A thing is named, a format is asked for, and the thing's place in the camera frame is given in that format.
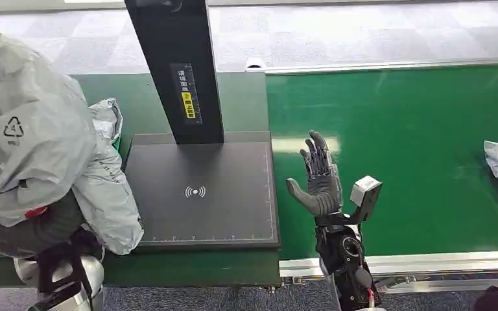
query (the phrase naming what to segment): robot finger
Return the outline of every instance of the robot finger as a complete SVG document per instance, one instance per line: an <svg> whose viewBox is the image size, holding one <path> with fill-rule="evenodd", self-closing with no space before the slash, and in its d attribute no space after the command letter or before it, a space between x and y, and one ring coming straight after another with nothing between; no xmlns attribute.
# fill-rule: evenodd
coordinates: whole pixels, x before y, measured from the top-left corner
<svg viewBox="0 0 498 311"><path fill-rule="evenodd" d="M313 152L316 152L316 147L314 146L314 143L312 142L312 140L306 138L304 142L308 146L308 149L310 150L310 154L312 154Z"/></svg>
<svg viewBox="0 0 498 311"><path fill-rule="evenodd" d="M313 171L312 171L312 166L311 166L311 162L310 162L311 161L310 160L310 155L304 149L301 149L300 153L301 153L301 156L304 159L304 165L305 165L305 168L306 168L306 174L308 175L308 177L311 177Z"/></svg>
<svg viewBox="0 0 498 311"><path fill-rule="evenodd" d="M326 140L320 135L320 133L316 131L310 131L310 137L314 140L314 144L316 145L316 149L326 149L327 143Z"/></svg>

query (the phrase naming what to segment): gray carpet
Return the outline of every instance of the gray carpet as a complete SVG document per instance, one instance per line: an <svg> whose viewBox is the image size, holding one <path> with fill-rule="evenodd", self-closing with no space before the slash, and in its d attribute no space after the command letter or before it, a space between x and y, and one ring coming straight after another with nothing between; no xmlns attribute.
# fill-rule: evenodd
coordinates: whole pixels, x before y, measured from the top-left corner
<svg viewBox="0 0 498 311"><path fill-rule="evenodd" d="M470 311L480 292L384 295L388 311ZM0 289L0 311L25 310L35 302L30 288ZM325 282L287 286L275 294L259 288L107 288L105 311L330 311Z"/></svg>

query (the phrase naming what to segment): robotic hand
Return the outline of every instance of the robotic hand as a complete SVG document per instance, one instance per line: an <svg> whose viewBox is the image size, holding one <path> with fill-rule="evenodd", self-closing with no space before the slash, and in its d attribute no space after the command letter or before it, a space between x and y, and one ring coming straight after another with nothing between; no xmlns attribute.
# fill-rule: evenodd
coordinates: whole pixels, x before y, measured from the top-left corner
<svg viewBox="0 0 498 311"><path fill-rule="evenodd" d="M310 137L313 141L305 140L310 152L300 150L308 175L308 192L301 190L292 178L287 179L287 189L314 216L325 216L339 212L342 207L342 189L337 165L331 161L326 141L315 131L310 131Z"/></svg>
<svg viewBox="0 0 498 311"><path fill-rule="evenodd" d="M331 290L337 310L384 310L377 288L364 259L360 225L371 215L381 183L370 176L356 182L350 199L357 205L348 216L342 213L342 189L336 164L325 139L310 131L306 139L309 152L300 150L304 158L308 191L292 178L287 179L289 193L314 215L316 251L320 267Z"/></svg>

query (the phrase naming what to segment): yellow label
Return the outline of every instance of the yellow label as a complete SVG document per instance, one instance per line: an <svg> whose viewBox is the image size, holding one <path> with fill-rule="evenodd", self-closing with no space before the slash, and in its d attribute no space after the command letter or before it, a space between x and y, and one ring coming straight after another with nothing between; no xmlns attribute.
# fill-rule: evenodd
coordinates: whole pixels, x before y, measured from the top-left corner
<svg viewBox="0 0 498 311"><path fill-rule="evenodd" d="M182 92L182 102L184 103L184 111L188 119L195 119L194 104L192 103L192 94L190 92Z"/></svg>

